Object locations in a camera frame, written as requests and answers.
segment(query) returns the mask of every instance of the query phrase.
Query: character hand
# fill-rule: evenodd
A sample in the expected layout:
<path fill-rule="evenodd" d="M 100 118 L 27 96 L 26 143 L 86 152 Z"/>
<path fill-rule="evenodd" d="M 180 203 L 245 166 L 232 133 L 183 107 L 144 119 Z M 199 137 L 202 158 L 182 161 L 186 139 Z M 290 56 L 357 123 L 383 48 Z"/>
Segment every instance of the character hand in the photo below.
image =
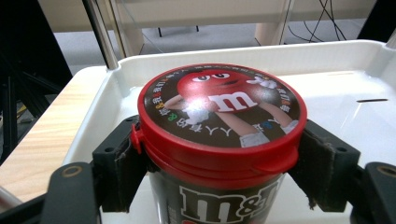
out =
<path fill-rule="evenodd" d="M 240 136 L 239 141 L 241 142 L 241 147 L 255 147 L 270 142 L 268 137 L 262 132 L 248 133 Z"/>
<path fill-rule="evenodd" d="M 288 126 L 286 127 L 280 126 L 280 128 L 283 130 L 283 132 L 285 132 L 285 134 L 288 134 L 291 131 L 293 131 L 293 129 L 297 126 L 297 124 L 298 124 L 298 120 L 294 119 Z"/>
<path fill-rule="evenodd" d="M 206 119 L 209 119 L 209 111 L 202 108 L 194 108 L 193 106 L 189 106 L 183 110 L 189 116 L 189 119 L 186 119 L 186 123 L 194 125 L 200 123 Z"/>
<path fill-rule="evenodd" d="M 276 88 L 277 84 L 273 80 L 265 80 L 261 77 L 254 77 L 256 80 L 248 80 L 247 83 L 249 84 L 260 84 L 263 87 L 274 89 Z"/>

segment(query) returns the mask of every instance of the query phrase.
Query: metal pole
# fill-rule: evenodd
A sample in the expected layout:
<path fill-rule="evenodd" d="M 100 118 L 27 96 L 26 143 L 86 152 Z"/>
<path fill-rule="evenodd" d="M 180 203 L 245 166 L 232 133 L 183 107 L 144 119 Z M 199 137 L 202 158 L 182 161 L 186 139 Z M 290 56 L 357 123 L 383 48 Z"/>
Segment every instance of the metal pole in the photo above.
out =
<path fill-rule="evenodd" d="M 85 10 L 87 11 L 88 18 L 90 19 L 93 32 L 95 33 L 100 50 L 105 59 L 106 66 L 109 70 L 114 70 L 119 67 L 118 60 L 114 53 L 113 46 L 111 45 L 108 32 L 103 21 L 102 14 L 96 0 L 82 0 Z"/>
<path fill-rule="evenodd" d="M 0 213 L 3 213 L 10 208 L 16 207 L 21 203 L 21 200 L 12 195 L 6 189 L 0 187 Z"/>
<path fill-rule="evenodd" d="M 390 39 L 386 45 L 390 49 L 396 49 L 396 29 L 393 31 L 393 34 L 390 36 Z"/>
<path fill-rule="evenodd" d="M 8 158 L 18 144 L 17 103 L 15 99 L 14 78 L 8 76 L 1 84 L 3 104 L 3 153 L 0 153 L 0 165 Z"/>

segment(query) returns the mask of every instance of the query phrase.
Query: wooden surface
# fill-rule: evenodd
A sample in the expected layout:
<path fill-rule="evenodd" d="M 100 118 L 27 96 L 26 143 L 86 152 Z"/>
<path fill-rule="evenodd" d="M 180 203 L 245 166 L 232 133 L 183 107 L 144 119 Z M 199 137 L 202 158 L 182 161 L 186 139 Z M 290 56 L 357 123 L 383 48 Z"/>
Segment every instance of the wooden surface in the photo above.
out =
<path fill-rule="evenodd" d="M 46 192 L 106 73 L 83 75 L 73 77 L 0 167 L 0 186 L 23 202 Z"/>

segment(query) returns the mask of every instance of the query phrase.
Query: white plastic tray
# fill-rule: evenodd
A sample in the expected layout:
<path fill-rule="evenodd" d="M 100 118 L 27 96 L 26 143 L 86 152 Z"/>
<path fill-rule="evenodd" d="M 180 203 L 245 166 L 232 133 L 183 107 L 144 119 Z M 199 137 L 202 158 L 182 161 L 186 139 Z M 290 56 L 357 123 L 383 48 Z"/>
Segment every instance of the white plastic tray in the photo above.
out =
<path fill-rule="evenodd" d="M 120 61 L 92 102 L 64 163 L 91 161 L 92 151 L 125 118 L 137 114 L 141 87 L 169 69 L 193 63 L 234 63 L 266 71 L 289 83 L 308 108 L 308 118 L 361 152 L 370 161 L 396 164 L 396 50 L 374 41 L 221 49 L 135 56 Z M 89 67 L 77 73 L 106 73 Z M 145 178 L 130 214 L 103 214 L 105 223 L 158 223 Z M 345 213 L 311 211 L 287 176 L 266 223 L 348 223 Z"/>

